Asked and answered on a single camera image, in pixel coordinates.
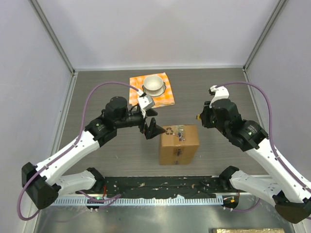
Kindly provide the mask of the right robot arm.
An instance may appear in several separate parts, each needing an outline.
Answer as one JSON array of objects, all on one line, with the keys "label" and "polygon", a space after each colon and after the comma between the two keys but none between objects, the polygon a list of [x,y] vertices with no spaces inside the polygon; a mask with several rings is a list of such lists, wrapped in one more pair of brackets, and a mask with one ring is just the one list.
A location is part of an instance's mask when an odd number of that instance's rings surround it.
[{"label": "right robot arm", "polygon": [[311,183],[302,180],[288,161],[274,155],[268,133],[255,121],[243,120],[235,103],[229,99],[206,101],[198,116],[203,127],[216,128],[233,146],[254,158],[271,176],[270,182],[229,166],[220,175],[220,188],[248,192],[271,204],[281,217],[299,223],[311,216]]}]

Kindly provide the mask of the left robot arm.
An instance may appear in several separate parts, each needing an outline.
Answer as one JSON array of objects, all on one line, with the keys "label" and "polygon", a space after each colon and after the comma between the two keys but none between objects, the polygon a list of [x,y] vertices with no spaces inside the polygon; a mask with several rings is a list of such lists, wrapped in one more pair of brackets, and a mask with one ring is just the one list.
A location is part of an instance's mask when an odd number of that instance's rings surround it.
[{"label": "left robot arm", "polygon": [[118,129],[137,126],[146,139],[164,133],[165,130],[156,124],[154,104],[150,95],[143,94],[138,97],[136,110],[133,110],[128,109],[124,97],[113,97],[101,115],[90,121],[71,143],[36,165],[26,163],[21,169],[22,187],[37,209],[45,209],[59,196],[71,192],[90,190],[94,194],[100,193],[104,178],[95,168],[68,176],[64,173],[116,137]]}]

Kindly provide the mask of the brown cardboard express box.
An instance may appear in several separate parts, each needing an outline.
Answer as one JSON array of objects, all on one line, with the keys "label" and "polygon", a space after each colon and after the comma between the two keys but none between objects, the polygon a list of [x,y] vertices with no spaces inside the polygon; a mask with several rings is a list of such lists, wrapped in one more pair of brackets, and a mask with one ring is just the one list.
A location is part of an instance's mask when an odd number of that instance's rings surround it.
[{"label": "brown cardboard express box", "polygon": [[199,146],[196,125],[163,126],[159,142],[160,165],[188,165],[192,162]]}]

